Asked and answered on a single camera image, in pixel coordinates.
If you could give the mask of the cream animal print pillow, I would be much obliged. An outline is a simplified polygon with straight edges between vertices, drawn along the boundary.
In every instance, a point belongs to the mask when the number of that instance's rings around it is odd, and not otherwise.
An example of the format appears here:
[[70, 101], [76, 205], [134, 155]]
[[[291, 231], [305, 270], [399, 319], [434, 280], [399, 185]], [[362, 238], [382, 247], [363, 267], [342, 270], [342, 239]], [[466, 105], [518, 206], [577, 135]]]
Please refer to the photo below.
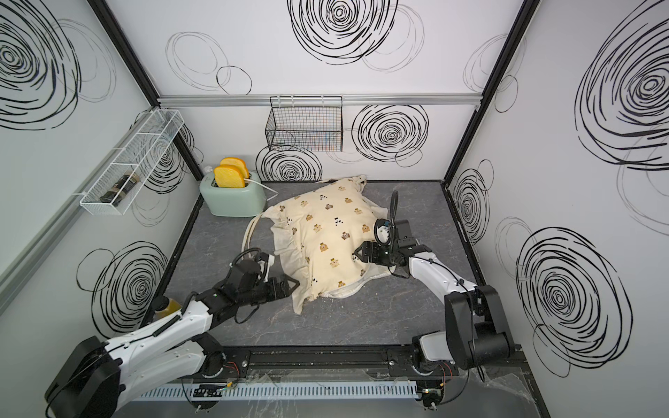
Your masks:
[[249, 249], [261, 218], [273, 221], [271, 231], [283, 272], [300, 282], [292, 293], [294, 312], [307, 301], [345, 299], [369, 281], [390, 276], [386, 266], [363, 262], [355, 250], [375, 239], [373, 228], [388, 210], [362, 192], [364, 175], [338, 179], [268, 207], [248, 224], [242, 239]]

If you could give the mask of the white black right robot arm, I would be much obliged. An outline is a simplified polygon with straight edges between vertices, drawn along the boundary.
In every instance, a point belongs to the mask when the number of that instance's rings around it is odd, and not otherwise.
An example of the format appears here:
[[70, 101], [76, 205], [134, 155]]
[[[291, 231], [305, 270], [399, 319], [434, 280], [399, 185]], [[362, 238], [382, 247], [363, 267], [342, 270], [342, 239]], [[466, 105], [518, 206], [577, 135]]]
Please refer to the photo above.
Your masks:
[[498, 291], [465, 280], [439, 261], [412, 235], [409, 222], [378, 219], [374, 239], [363, 242], [355, 256], [392, 273], [405, 271], [423, 283], [444, 306], [444, 331], [423, 334], [413, 341], [416, 365], [449, 362], [476, 369], [514, 355], [516, 344]]

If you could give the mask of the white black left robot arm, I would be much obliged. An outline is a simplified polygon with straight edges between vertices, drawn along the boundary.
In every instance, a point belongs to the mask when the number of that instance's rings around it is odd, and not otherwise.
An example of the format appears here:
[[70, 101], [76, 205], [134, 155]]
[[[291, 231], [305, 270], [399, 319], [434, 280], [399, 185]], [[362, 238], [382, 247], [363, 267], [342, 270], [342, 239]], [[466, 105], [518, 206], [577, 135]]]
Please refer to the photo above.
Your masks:
[[234, 319], [240, 308], [288, 298], [300, 285], [285, 274], [271, 276], [274, 260], [257, 247], [246, 250], [223, 280], [189, 294], [177, 312], [107, 341], [81, 341], [45, 392], [45, 416], [111, 417], [170, 381], [197, 374], [217, 378], [231, 363], [210, 330]]

